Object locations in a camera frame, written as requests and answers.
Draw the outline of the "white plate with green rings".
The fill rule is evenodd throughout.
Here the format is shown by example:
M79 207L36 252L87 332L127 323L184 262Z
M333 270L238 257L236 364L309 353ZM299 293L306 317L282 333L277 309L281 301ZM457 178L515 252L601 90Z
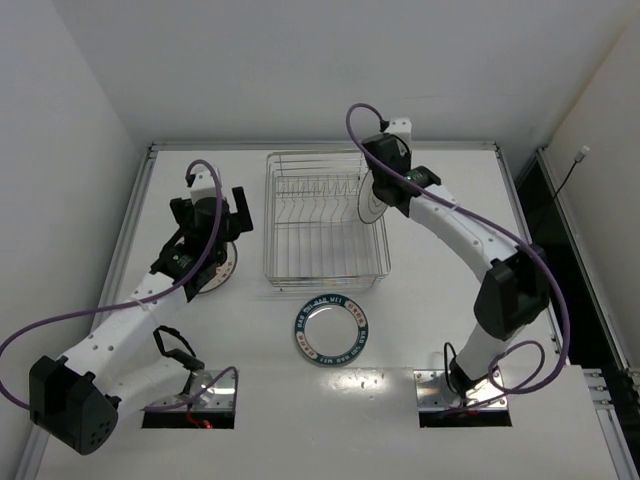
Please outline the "white plate with green rings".
M373 185L373 173L369 171L360 183L357 197L358 217L364 224L375 223L387 210L387 205L374 194Z

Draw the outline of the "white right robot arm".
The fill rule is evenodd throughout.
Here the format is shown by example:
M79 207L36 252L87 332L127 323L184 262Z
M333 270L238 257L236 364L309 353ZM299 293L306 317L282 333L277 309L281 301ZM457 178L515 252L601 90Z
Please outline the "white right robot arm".
M393 134L367 138L369 160L360 185L358 215L376 222L387 208L425 227L444 242L480 281L473 312L476 325L446 369L449 391L463 398L484 380L490 363L549 303L549 283L517 245L463 215L441 179L424 166L411 166L411 151Z

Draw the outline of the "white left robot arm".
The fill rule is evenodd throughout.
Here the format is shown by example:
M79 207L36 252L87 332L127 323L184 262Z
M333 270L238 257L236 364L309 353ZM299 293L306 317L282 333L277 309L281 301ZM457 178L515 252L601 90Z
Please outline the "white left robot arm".
M177 231L162 247L125 307L109 316L58 358L43 356L29 371L31 421L81 455L99 449L120 418L154 401L186 391L204 370L190 347L162 350L160 360L129 378L118 374L148 340L174 334L171 320L219 279L234 242L253 229L242 187L232 190L236 208L213 188L193 187L170 210Z

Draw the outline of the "plate with orange sunburst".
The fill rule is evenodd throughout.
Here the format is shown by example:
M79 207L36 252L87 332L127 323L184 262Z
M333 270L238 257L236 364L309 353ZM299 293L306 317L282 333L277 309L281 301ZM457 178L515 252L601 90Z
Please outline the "plate with orange sunburst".
M209 281L199 292L198 296L211 293L224 285L233 275L237 267L238 251L234 242L227 244L227 259L218 266L215 271L214 278Z

